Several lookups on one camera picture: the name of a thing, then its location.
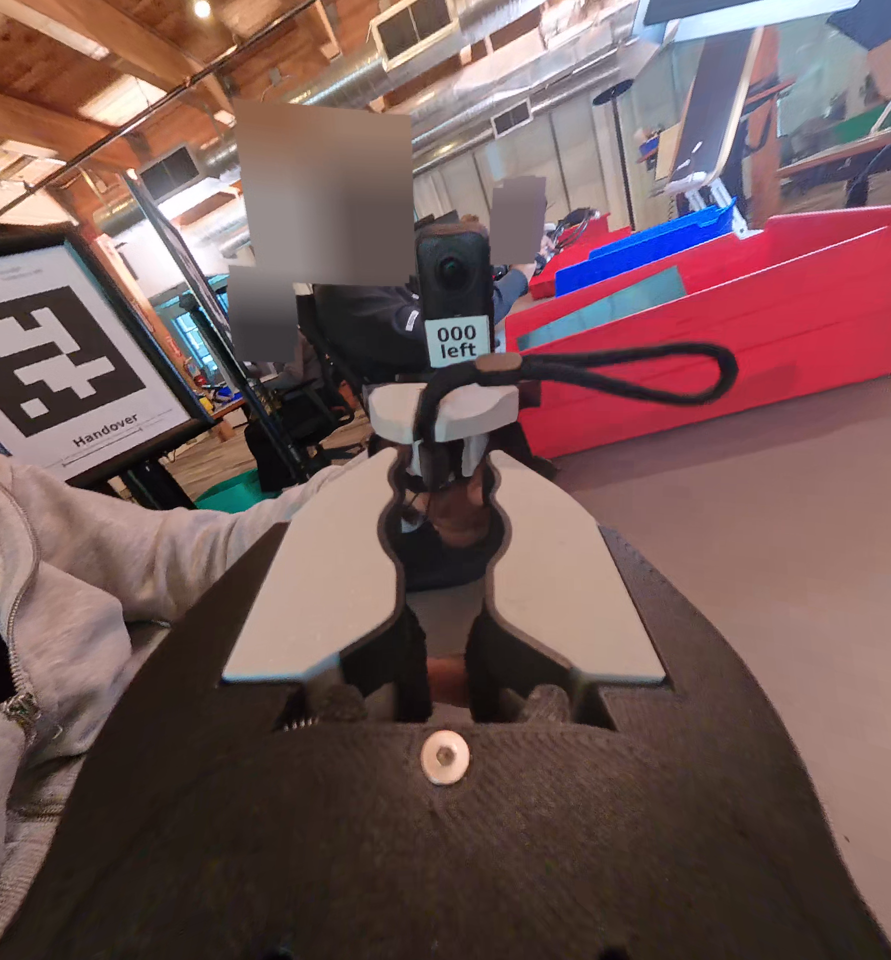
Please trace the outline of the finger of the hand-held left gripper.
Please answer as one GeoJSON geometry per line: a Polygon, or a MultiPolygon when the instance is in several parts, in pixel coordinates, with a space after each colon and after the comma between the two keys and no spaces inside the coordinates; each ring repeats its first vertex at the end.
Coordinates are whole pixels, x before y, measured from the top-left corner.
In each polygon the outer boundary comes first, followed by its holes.
{"type": "Polygon", "coordinates": [[[457,479],[473,477],[494,431],[510,426],[520,413],[517,386],[483,387],[472,384],[452,390],[439,402],[438,442],[447,453],[457,450],[457,479]]]}
{"type": "Polygon", "coordinates": [[[424,382],[396,382],[375,386],[367,396],[367,418],[371,428],[367,459],[373,459],[382,450],[405,450],[409,455],[407,473],[423,481],[431,478],[428,455],[417,427],[426,387],[424,382]]]}

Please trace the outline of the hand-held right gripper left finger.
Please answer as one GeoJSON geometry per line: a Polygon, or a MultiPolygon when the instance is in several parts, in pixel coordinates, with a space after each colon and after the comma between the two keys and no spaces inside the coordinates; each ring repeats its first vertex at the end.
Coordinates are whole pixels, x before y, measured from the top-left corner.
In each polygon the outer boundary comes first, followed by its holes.
{"type": "Polygon", "coordinates": [[[289,522],[223,666],[230,684],[299,682],[345,672],[404,607],[383,523],[401,496],[399,450],[380,450],[325,484],[289,522]]]}

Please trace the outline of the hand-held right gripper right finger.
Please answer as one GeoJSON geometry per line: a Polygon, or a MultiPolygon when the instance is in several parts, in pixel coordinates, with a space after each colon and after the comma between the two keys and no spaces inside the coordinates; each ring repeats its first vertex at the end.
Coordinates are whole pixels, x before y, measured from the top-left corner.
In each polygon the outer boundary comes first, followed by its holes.
{"type": "Polygon", "coordinates": [[[537,654],[527,671],[580,685],[661,685],[667,672],[595,518],[510,455],[487,456],[503,537],[485,606],[500,638],[537,654]]]}

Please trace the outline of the person's left forearm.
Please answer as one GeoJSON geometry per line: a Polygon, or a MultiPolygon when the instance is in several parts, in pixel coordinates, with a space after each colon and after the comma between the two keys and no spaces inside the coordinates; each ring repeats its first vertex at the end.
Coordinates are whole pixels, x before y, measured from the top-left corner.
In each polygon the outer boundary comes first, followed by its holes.
{"type": "Polygon", "coordinates": [[[128,518],[112,536],[111,552],[112,594],[126,621],[177,622],[266,533],[292,522],[325,486],[367,457],[361,452],[238,513],[128,505],[128,518]]]}

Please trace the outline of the person's right hand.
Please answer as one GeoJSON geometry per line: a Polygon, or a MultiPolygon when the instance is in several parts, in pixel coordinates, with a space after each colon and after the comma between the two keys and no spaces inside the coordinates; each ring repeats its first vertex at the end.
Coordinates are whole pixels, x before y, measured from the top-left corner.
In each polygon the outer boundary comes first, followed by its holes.
{"type": "Polygon", "coordinates": [[[426,661],[426,675],[431,700],[460,709],[470,702],[469,676],[463,656],[430,656],[426,661]]]}

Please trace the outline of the black office chair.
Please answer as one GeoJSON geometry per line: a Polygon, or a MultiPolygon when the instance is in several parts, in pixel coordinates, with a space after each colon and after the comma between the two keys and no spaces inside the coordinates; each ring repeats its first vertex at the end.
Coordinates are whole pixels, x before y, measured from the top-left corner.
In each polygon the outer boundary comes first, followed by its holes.
{"type": "Polygon", "coordinates": [[[274,422],[280,444],[293,452],[284,459],[254,412],[247,415],[245,443],[262,494],[277,495],[305,483],[325,467],[352,460],[362,452],[361,441],[326,447],[325,441],[341,427],[350,426],[355,411],[328,378],[292,382],[283,374],[261,382],[271,403],[268,416],[274,422]]]}

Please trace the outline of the dark blue bin stack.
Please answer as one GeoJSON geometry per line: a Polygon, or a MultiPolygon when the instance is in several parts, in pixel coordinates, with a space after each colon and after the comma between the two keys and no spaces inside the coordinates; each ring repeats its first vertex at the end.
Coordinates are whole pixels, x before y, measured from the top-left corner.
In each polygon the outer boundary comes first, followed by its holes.
{"type": "Polygon", "coordinates": [[[590,251],[587,258],[555,274],[554,297],[559,298],[605,282],[646,265],[675,257],[727,234],[730,214],[711,208],[689,213],[590,251]]]}

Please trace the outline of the black tripod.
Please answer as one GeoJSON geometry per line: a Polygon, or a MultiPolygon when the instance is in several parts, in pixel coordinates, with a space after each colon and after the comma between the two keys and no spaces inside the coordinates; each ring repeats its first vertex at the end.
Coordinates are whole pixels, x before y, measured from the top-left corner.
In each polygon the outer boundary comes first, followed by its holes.
{"type": "Polygon", "coordinates": [[[225,331],[227,314],[182,234],[159,209],[143,185],[138,172],[128,170],[126,182],[131,197],[185,279],[189,294],[183,298],[185,303],[183,309],[191,314],[197,330],[207,343],[226,382],[240,393],[242,400],[246,402],[249,411],[254,414],[262,432],[269,440],[276,458],[292,479],[299,484],[307,482],[311,474],[305,455],[301,453],[288,431],[284,431],[281,427],[274,414],[269,391],[260,385],[259,379],[248,374],[246,367],[236,359],[232,342],[225,331]]]}

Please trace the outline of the black pole with disc top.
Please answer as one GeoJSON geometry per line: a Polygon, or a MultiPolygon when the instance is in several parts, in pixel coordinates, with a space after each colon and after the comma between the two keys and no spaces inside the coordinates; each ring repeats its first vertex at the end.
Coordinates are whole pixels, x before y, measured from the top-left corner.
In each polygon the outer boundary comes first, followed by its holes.
{"type": "Polygon", "coordinates": [[[612,125],[614,128],[614,137],[616,143],[617,156],[619,161],[619,170],[624,194],[625,208],[628,216],[629,226],[632,233],[637,229],[634,201],[632,197],[631,182],[629,176],[629,167],[627,163],[626,149],[623,138],[623,131],[620,117],[620,98],[629,92],[634,81],[626,78],[620,82],[604,89],[594,99],[594,106],[608,106],[610,108],[612,125]]]}

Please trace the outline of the person's grey hoodie torso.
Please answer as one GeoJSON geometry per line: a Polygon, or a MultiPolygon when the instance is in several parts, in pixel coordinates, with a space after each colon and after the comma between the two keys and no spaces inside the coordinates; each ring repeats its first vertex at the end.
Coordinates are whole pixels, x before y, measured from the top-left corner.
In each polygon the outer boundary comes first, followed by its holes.
{"type": "Polygon", "coordinates": [[[127,622],[113,594],[129,505],[0,454],[0,939],[85,756],[173,624],[127,622]]]}

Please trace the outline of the tan slanted boards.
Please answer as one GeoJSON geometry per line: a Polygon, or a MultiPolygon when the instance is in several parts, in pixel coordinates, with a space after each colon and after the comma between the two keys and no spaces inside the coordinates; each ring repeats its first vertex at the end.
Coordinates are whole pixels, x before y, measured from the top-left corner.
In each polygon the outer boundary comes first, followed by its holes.
{"type": "Polygon", "coordinates": [[[655,154],[655,180],[667,183],[676,166],[683,123],[679,122],[662,130],[657,139],[655,154]]]}

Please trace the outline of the framed black white marker poster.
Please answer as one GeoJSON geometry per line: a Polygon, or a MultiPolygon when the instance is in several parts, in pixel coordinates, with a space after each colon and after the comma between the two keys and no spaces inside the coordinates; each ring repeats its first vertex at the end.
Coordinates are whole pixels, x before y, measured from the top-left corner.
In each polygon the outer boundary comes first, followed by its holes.
{"type": "Polygon", "coordinates": [[[74,230],[0,236],[0,453],[91,487],[214,421],[74,230]]]}

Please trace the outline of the wooden workbench green boards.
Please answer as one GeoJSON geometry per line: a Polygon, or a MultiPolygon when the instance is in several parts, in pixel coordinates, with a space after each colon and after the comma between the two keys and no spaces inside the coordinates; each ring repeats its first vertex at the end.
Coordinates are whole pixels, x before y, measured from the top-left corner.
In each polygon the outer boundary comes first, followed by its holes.
{"type": "Polygon", "coordinates": [[[801,152],[777,171],[780,186],[804,193],[891,173],[891,98],[837,121],[820,135],[822,149],[801,152]]]}

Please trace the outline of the white stand frame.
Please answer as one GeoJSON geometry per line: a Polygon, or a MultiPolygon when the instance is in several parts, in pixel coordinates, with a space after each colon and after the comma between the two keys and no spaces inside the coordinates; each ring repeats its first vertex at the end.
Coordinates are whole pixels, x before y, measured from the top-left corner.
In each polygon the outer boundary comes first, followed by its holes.
{"type": "Polygon", "coordinates": [[[729,214],[729,228],[740,239],[749,238],[754,233],[744,212],[742,190],[735,196],[721,175],[702,187],[683,192],[680,199],[686,203],[690,213],[710,209],[726,211],[729,214]]]}

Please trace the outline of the black tilted board white frame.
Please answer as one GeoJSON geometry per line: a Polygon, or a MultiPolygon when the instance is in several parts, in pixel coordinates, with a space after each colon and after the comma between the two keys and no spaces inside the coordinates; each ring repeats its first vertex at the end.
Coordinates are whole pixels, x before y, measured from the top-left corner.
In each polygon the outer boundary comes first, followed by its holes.
{"type": "Polygon", "coordinates": [[[720,177],[735,142],[763,33],[763,27],[755,27],[703,41],[665,194],[691,193],[720,177]]]}

